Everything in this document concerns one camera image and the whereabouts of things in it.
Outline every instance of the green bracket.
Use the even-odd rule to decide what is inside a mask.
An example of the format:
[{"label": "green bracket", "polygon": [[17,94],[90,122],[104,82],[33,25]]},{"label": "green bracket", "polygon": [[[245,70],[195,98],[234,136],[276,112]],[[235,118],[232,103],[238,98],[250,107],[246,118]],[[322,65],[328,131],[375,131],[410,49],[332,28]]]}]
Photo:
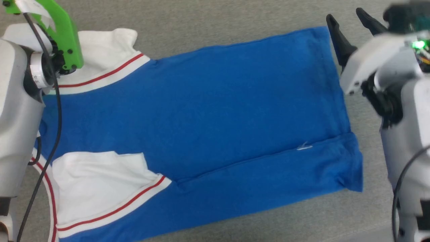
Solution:
[{"label": "green bracket", "polygon": [[[65,65],[64,70],[80,69],[83,66],[82,51],[79,43],[78,32],[75,23],[73,23],[69,14],[64,11],[54,0],[36,0],[51,15],[55,23],[55,31],[49,27],[46,29],[41,21],[41,16],[32,14],[39,25],[48,33],[48,35],[57,43],[58,50],[63,52]],[[5,0],[3,5],[6,7],[6,13],[19,14],[21,11],[15,4],[15,0]]]}]

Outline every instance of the green led light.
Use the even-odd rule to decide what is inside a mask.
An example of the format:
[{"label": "green led light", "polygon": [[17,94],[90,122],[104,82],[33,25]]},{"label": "green led light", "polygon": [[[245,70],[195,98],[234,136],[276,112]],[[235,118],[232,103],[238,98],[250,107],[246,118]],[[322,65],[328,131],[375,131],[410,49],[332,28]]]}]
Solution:
[{"label": "green led light", "polygon": [[412,48],[415,48],[415,49],[422,49],[424,48],[424,46],[426,46],[426,42],[424,41],[416,41],[412,43]]}]

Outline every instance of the blue t-shirt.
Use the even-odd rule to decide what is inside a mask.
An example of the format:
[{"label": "blue t-shirt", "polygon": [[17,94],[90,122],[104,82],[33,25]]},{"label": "blue t-shirt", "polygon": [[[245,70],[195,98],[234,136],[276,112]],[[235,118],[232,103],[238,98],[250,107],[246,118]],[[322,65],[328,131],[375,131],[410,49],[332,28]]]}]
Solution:
[{"label": "blue t-shirt", "polygon": [[[206,47],[62,95],[54,158],[142,152],[148,169],[172,183],[122,218],[61,241],[135,241],[344,188],[361,191],[362,155],[329,41],[318,27]],[[43,100],[47,157],[57,105],[55,96]]]}]

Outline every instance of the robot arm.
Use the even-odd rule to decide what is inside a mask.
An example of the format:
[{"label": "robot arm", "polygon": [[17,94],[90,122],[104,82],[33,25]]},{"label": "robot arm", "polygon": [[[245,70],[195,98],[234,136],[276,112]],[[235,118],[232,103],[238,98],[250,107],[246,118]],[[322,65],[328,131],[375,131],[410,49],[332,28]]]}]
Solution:
[{"label": "robot arm", "polygon": [[[30,6],[33,4],[39,9],[32,11],[31,8],[26,7],[26,4]],[[26,20],[31,24],[26,26],[28,30],[31,29],[29,33],[31,36],[28,38],[38,35],[39,38],[35,40],[39,46],[36,48],[37,45],[21,43],[19,38],[8,34],[7,31],[3,39],[0,39],[0,53],[2,53],[0,59],[2,64],[0,68],[0,146],[2,147],[0,149],[0,183],[2,184],[0,186],[0,242],[19,241],[32,200],[47,168],[45,165],[42,170],[20,227],[17,224],[14,206],[25,169],[31,159],[45,106],[42,101],[43,90],[54,87],[60,104],[56,78],[72,73],[83,66],[76,27],[68,14],[53,0],[38,0],[38,2],[5,0],[3,5],[9,13],[24,13]],[[40,13],[39,11],[44,12],[44,16],[33,14],[33,17],[40,23],[40,27],[34,26],[27,15],[32,12]],[[45,25],[43,17],[46,15],[52,17],[54,25]],[[58,112],[59,131],[61,131],[60,110]]]},{"label": "robot arm", "polygon": [[[382,117],[380,133],[394,190],[393,221],[395,210],[399,213],[399,229],[393,226],[393,235],[402,242],[430,240],[430,79],[424,74],[430,32],[425,29],[429,25],[422,24],[428,22],[429,10],[429,2],[393,5],[384,14],[390,22],[386,29],[357,9],[375,35],[359,49],[342,35],[333,16],[327,16],[343,67],[342,90],[353,95],[361,89]],[[417,153],[422,155],[411,161]]]}]

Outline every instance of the white trim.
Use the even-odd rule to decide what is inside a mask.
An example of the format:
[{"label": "white trim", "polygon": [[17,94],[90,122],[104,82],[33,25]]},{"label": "white trim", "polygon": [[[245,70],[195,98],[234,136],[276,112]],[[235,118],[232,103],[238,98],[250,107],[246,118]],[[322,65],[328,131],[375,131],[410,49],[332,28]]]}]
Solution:
[{"label": "white trim", "polygon": [[[36,153],[37,153],[37,149],[33,148],[33,157],[36,157]],[[40,163],[42,166],[44,166],[46,164],[46,159],[42,155],[40,155],[38,163]],[[37,164],[33,165],[33,167],[36,169],[36,171],[39,174],[42,172],[42,170],[38,167]],[[49,166],[48,169],[46,170],[46,175],[51,180],[51,186],[52,186],[52,167],[51,166]],[[55,204],[52,204],[51,192],[49,190],[49,185],[48,185],[48,182],[45,179],[45,177],[43,178],[42,181],[43,181],[43,184],[45,185],[46,193],[48,195],[48,202],[49,202],[50,225],[49,225],[48,242],[52,242],[52,235],[53,235],[54,230],[56,230],[55,225],[54,225],[54,209],[53,209],[53,206],[55,206]],[[59,242],[58,231],[55,235],[55,241]]]},{"label": "white trim", "polygon": [[[153,182],[151,182],[148,185],[143,186],[140,190],[136,191],[134,194],[132,194],[131,196],[129,196],[126,200],[124,200],[122,203],[118,204],[117,206],[109,209],[106,212],[100,213],[100,214],[96,214],[94,216],[91,217],[86,217],[86,218],[82,218],[70,223],[66,223],[66,224],[57,224],[57,229],[58,229],[58,236],[60,238],[64,238],[64,237],[69,237],[73,234],[85,231],[85,230],[91,230],[91,229],[95,229],[101,226],[104,226],[106,224],[112,223],[124,216],[126,216],[127,214],[131,213],[132,211],[134,211],[135,209],[139,208],[140,206],[142,206],[146,201],[148,201],[150,198],[152,198],[154,195],[156,195],[157,193],[161,192],[162,190],[164,190],[166,187],[168,187],[170,185],[172,181],[170,179],[168,179],[167,177],[164,177],[161,174],[158,174],[158,177],[156,180],[154,180]],[[150,188],[148,191],[146,191],[145,193],[141,194],[139,197],[137,197],[131,204],[129,204],[128,206],[124,207],[124,209],[118,211],[117,213],[114,213],[108,217],[102,218],[100,220],[94,221],[94,222],[90,222],[90,223],[84,223],[84,224],[80,224],[75,226],[77,223],[82,223],[85,221],[90,221],[90,220],[94,220],[97,218],[100,218],[102,216],[105,216],[108,213],[114,212],[117,209],[121,208],[122,206],[126,205],[130,200],[134,199],[136,196],[139,195],[140,192],[144,191],[145,189],[154,186],[152,188]],[[64,229],[67,227],[73,226],[70,229],[64,230],[64,231],[60,231],[60,229]]]},{"label": "white trim", "polygon": [[[128,61],[130,61],[131,59],[142,55],[141,57],[139,57],[138,59],[132,61],[131,63],[127,64],[126,66],[124,66],[122,69],[118,70],[117,72],[94,82],[91,82],[89,84],[85,84],[83,86],[78,86],[78,87],[61,87],[62,85],[76,85],[79,83],[85,83],[91,80],[94,80],[100,76],[106,75],[109,72],[115,71],[116,69],[120,68],[122,65],[124,65],[125,63],[127,63]],[[88,92],[91,90],[95,90],[101,87],[105,87],[107,85],[110,85],[112,83],[115,83],[121,79],[123,79],[124,77],[128,76],[129,74],[131,74],[132,72],[134,72],[136,69],[138,69],[139,67],[143,66],[144,64],[146,64],[148,61],[150,61],[151,59],[146,56],[143,55],[140,51],[136,51],[134,54],[126,57],[125,59],[123,59],[122,61],[118,62],[118,64],[116,64],[115,66],[113,66],[112,68],[105,70],[101,73],[98,73],[97,75],[95,75],[94,77],[90,78],[89,80],[76,80],[73,79],[72,81],[69,81],[67,83],[61,82],[61,78],[58,80],[59,85],[60,85],[60,94],[64,95],[64,94],[76,94],[76,93],[84,93],[84,92]],[[55,95],[55,91],[52,90],[49,95]]]}]

